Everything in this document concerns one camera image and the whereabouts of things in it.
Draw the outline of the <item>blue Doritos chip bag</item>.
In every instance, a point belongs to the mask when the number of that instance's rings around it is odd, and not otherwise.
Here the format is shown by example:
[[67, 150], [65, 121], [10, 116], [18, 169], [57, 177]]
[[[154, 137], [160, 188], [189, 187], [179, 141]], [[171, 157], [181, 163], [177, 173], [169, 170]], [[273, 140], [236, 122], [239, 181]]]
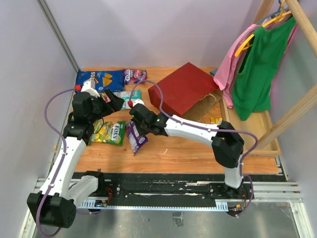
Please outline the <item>blue Doritos chip bag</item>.
[[105, 89], [110, 89], [112, 92], [124, 91], [123, 70], [79, 71], [75, 84], [82, 86], [88, 79], [94, 80], [98, 92], [103, 92]]

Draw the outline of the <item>orange Fox's candy packet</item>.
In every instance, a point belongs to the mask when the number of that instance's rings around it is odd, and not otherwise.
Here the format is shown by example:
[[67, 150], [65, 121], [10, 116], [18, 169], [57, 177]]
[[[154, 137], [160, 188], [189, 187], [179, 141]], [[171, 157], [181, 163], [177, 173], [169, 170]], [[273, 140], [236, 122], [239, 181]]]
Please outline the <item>orange Fox's candy packet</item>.
[[111, 99], [109, 98], [107, 92], [103, 91], [103, 92], [99, 92], [99, 95], [102, 97], [102, 99], [108, 103], [111, 101]]

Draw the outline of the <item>yellow snack packet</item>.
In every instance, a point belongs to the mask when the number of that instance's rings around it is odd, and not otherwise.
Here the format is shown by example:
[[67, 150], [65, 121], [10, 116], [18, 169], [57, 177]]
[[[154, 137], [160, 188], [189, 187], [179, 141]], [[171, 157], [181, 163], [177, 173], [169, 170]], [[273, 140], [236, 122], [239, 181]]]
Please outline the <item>yellow snack packet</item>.
[[210, 124], [220, 125], [222, 123], [222, 118], [210, 117]]

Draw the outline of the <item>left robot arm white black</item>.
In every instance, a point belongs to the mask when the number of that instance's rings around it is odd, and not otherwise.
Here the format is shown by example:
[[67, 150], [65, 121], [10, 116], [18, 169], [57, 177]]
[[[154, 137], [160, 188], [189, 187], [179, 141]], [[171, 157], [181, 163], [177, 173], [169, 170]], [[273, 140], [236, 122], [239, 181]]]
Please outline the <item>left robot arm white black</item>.
[[73, 96], [72, 112], [63, 132], [58, 132], [62, 145], [46, 181], [37, 193], [27, 198], [28, 208], [40, 230], [42, 225], [69, 228], [75, 220], [77, 207], [89, 195], [101, 196], [106, 191], [104, 174], [87, 171], [71, 185], [75, 167], [95, 131], [95, 122], [121, 110], [124, 100], [109, 89], [109, 101], [94, 89], [82, 89]]

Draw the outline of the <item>red brown paper bag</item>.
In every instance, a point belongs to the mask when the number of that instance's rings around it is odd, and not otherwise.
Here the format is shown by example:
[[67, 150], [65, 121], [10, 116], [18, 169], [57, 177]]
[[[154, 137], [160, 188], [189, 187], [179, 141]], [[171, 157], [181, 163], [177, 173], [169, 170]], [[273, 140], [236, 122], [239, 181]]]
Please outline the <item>red brown paper bag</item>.
[[148, 89], [150, 102], [181, 118], [199, 121], [220, 100], [220, 90], [213, 77], [190, 62], [178, 68]]

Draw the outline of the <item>teal snack packet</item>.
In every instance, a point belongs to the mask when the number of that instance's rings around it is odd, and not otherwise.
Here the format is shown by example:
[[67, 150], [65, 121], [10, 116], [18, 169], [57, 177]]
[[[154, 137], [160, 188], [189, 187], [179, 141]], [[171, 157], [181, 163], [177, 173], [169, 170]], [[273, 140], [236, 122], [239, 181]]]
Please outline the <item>teal snack packet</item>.
[[[116, 95], [119, 98], [122, 98], [124, 100], [124, 104], [122, 106], [122, 110], [129, 110], [130, 107], [128, 106], [128, 101], [130, 99], [131, 91], [121, 91], [121, 92], [114, 92], [114, 95]], [[133, 94], [131, 96], [131, 100], [135, 101], [137, 99], [142, 98], [142, 92], [141, 90], [134, 90]]]

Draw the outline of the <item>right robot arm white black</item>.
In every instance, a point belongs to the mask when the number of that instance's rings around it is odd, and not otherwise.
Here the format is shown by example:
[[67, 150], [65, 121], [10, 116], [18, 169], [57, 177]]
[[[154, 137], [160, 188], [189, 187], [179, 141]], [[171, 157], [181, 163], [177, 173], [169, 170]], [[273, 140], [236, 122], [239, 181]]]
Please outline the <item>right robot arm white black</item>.
[[140, 135], [176, 136], [200, 142], [212, 148], [216, 161], [224, 168], [224, 192], [229, 198], [242, 195], [242, 153], [244, 140], [224, 121], [219, 126], [190, 121], [172, 114], [155, 114], [137, 103], [129, 114]]

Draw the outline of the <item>purple snack packet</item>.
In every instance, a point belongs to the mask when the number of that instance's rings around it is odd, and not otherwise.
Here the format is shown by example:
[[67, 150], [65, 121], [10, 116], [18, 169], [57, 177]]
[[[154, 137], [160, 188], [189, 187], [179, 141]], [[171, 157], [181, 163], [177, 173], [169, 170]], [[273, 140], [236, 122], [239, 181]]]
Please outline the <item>purple snack packet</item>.
[[123, 82], [124, 85], [132, 85], [147, 79], [147, 71], [143, 69], [124, 69]]
[[125, 132], [128, 138], [128, 142], [131, 146], [131, 150], [134, 155], [148, 143], [148, 138], [144, 135], [140, 135], [137, 131], [136, 125], [133, 121], [126, 125]]

